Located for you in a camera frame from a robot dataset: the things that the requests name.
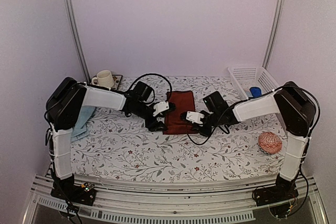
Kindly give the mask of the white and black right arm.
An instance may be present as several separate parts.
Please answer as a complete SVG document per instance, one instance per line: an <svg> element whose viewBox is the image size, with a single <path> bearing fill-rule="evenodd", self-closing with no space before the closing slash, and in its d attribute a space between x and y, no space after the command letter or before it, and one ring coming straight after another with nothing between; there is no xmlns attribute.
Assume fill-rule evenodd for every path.
<svg viewBox="0 0 336 224"><path fill-rule="evenodd" d="M229 127L269 114L280 117L286 131L287 147L271 196L276 201L282 201L290 195L308 151L314 121L319 115L312 95L289 81L257 98L238 101L232 105L217 91L203 101L207 111L185 111L180 118L190 122L193 130L207 138L218 127Z"/></svg>

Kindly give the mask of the dark red towel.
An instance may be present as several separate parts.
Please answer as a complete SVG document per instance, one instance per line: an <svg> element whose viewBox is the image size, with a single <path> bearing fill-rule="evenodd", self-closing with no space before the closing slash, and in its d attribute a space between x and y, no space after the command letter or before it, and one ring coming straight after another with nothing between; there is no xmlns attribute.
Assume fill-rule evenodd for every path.
<svg viewBox="0 0 336 224"><path fill-rule="evenodd" d="M193 130L193 126L190 122L181 119L181 114L187 111L195 112L194 95L192 91L173 91L167 92L169 95L169 102L175 104L175 110L169 112L164 119L164 123L167 127L163 131L164 135L183 135L183 134L196 134Z"/></svg>

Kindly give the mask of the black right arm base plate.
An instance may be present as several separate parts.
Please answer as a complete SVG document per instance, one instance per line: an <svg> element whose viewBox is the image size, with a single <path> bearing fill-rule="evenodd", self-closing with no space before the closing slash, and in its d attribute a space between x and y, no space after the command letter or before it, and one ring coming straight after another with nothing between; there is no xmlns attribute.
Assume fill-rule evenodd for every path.
<svg viewBox="0 0 336 224"><path fill-rule="evenodd" d="M295 185L278 184L268 187L257 187L252 192L251 196L257 206L264 206L289 199L294 199L299 196L299 193Z"/></svg>

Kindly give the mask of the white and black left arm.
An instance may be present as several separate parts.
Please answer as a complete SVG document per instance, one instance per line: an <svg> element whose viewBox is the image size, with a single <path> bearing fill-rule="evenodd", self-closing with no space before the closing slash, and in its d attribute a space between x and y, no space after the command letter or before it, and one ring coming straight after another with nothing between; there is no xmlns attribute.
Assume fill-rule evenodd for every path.
<svg viewBox="0 0 336 224"><path fill-rule="evenodd" d="M81 109L90 106L122 111L126 116L136 115L144 119L145 127L151 132L165 131L166 125L158 118L174 111L175 104L169 99L148 103L147 99L152 92L152 88L141 81L127 91L114 91L78 82L72 77L66 77L61 82L48 99L45 112L51 131L49 146L53 161L54 192L57 195L73 200L78 191L88 191L88 188L74 185L70 164L70 139Z"/></svg>

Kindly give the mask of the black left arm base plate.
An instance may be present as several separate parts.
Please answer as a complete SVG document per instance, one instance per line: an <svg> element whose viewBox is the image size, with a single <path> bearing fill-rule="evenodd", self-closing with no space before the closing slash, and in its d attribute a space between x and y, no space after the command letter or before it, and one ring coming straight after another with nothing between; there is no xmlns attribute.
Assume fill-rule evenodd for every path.
<svg viewBox="0 0 336 224"><path fill-rule="evenodd" d="M71 203L78 203L86 206L93 206L97 191L95 184L84 183L81 185L54 183L50 195Z"/></svg>

